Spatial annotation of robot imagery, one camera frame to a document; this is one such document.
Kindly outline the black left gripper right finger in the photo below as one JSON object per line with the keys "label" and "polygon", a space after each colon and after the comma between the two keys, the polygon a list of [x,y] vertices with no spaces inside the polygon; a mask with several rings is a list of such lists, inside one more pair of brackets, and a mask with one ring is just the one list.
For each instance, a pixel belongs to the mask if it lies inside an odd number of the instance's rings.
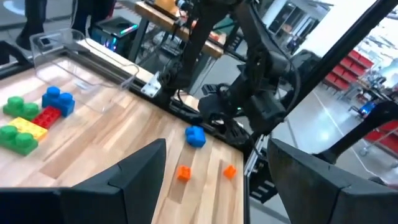
{"label": "black left gripper right finger", "polygon": [[397,224],[397,191],[270,139],[271,178],[291,223]]}

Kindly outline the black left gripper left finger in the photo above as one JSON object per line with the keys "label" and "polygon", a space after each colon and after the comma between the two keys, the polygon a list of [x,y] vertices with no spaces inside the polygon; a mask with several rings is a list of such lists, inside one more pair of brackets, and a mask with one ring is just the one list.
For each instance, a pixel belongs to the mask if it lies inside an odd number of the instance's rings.
{"label": "black left gripper left finger", "polygon": [[1,223],[150,223],[166,154],[160,138],[73,187],[2,188]]}

